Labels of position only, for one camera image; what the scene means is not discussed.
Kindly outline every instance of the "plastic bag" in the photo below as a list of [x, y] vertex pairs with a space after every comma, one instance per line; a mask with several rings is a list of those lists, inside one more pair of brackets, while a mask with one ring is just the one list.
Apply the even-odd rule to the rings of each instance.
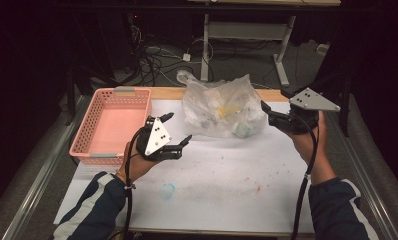
[[204, 83], [183, 70], [178, 71], [177, 80], [187, 86], [182, 104], [188, 134], [246, 138], [267, 122], [249, 75], [231, 82]]

